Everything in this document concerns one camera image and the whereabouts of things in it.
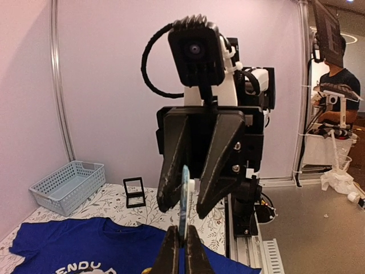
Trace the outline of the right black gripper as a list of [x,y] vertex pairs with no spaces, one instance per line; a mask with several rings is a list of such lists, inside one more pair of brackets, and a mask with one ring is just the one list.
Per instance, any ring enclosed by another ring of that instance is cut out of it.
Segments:
[[258,107],[163,107],[157,124],[163,156],[156,196],[161,212],[180,199],[183,165],[200,179],[200,219],[243,181],[246,169],[261,166],[263,112]]

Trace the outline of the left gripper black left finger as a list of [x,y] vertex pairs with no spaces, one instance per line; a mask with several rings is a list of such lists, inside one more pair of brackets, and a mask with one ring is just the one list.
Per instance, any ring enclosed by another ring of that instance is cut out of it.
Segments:
[[178,274],[180,234],[177,226],[170,226],[150,273]]

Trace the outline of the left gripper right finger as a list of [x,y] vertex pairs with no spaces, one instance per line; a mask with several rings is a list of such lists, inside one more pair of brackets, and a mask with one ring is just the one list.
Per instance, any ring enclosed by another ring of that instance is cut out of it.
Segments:
[[198,232],[193,225],[188,225],[185,238],[185,273],[215,274],[202,246]]

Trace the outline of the round light blue brooch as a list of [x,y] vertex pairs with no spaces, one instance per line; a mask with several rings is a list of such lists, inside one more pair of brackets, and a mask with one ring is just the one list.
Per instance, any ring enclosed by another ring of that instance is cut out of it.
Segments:
[[190,170],[187,165],[183,165],[181,175],[181,194],[180,194],[180,219],[179,237],[181,245],[187,238],[189,214],[192,206],[192,196],[195,189],[195,180],[190,177]]

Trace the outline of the black brooch box silver brooch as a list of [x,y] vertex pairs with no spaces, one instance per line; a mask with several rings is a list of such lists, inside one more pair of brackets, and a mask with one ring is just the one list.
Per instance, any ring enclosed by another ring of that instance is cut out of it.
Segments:
[[[129,192],[127,183],[130,182],[139,182],[140,183],[140,190]],[[143,185],[143,178],[142,177],[134,177],[134,178],[125,178],[123,179],[123,186],[125,190],[126,196],[126,207],[127,208],[138,208],[138,207],[145,207],[146,206],[146,199],[145,199],[145,191]],[[139,202],[132,204],[133,199],[138,199]]]

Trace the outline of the blue printed t-shirt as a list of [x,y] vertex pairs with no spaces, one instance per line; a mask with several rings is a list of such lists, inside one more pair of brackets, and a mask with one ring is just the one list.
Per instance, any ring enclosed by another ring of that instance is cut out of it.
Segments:
[[[165,234],[150,225],[127,227],[104,217],[23,223],[9,252],[24,258],[14,273],[149,273]],[[185,273],[184,244],[179,273]],[[202,246],[215,273],[261,273]]]

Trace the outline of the light blue plastic basket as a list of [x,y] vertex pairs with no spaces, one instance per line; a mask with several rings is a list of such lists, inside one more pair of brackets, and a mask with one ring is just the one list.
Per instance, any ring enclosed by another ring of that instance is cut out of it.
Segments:
[[69,216],[105,183],[103,164],[74,160],[32,185],[29,191],[40,206]]

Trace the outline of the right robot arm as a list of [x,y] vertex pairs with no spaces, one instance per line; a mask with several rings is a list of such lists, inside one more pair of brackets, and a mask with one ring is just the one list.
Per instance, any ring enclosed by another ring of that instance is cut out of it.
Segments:
[[200,181],[196,211],[204,218],[225,196],[233,197],[236,235],[255,235],[254,204],[263,150],[265,110],[274,107],[272,68],[238,68],[236,39],[218,36],[168,38],[185,103],[157,116],[163,156],[157,203],[167,212],[179,201],[183,168]]

